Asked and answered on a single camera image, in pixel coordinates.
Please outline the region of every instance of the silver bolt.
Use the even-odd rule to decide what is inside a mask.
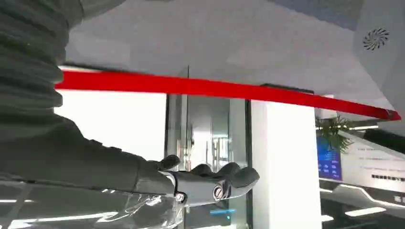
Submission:
[[[176,193],[175,197],[177,202],[183,202],[186,196],[183,193]]]
[[[216,185],[213,190],[213,197],[215,201],[221,200],[224,195],[224,191],[220,185]]]

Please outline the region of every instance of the white pillar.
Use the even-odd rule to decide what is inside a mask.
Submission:
[[[252,101],[255,229],[321,229],[314,108]]]

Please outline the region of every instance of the transparent plastic sheet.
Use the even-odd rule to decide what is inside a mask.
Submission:
[[[0,229],[171,229],[182,210],[167,196],[0,181]]]

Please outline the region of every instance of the ceiling light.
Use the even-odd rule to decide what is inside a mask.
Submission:
[[[334,219],[333,219],[332,216],[322,215],[322,216],[320,216],[320,220],[321,220],[322,222],[328,222],[328,221],[332,221],[332,220],[334,220]]]
[[[324,189],[324,188],[319,188],[319,191],[321,192],[327,192],[327,193],[333,193],[332,190]]]
[[[67,72],[85,72],[85,73],[99,73],[99,72],[101,72],[100,70],[95,70],[95,69],[79,68],[79,67],[64,66],[64,65],[60,65],[59,69],[62,70],[62,71],[67,71]]]
[[[24,202],[31,203],[33,201],[30,199],[26,199]],[[0,199],[0,203],[17,203],[17,200],[16,199]]]
[[[367,129],[377,129],[377,125],[370,125],[370,126],[358,126],[358,127],[353,127],[350,128],[350,130],[367,130]]]
[[[64,217],[53,217],[53,218],[39,218],[39,219],[16,219],[12,222],[14,223],[35,223],[35,222],[57,222],[57,221],[69,221],[69,220],[80,220],[80,219],[96,219],[96,218],[108,218],[118,214],[117,212],[104,212],[91,215],[81,215],[81,216],[64,216]]]
[[[369,214],[374,214],[378,212],[383,212],[386,211],[385,208],[380,208],[380,207],[375,207],[375,208],[366,208],[366,209],[360,209],[360,210],[355,210],[355,211],[347,211],[345,212],[346,215],[356,217],[356,216],[364,216],[364,215],[369,215]]]

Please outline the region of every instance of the white wall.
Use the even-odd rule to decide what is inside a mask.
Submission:
[[[375,179],[372,175],[405,177],[405,159],[354,141],[341,154],[342,177],[345,184],[405,192],[405,182]]]
[[[166,94],[59,90],[55,112],[72,119],[86,138],[144,157],[164,157]]]
[[[252,101],[255,229],[321,229],[314,108]]]

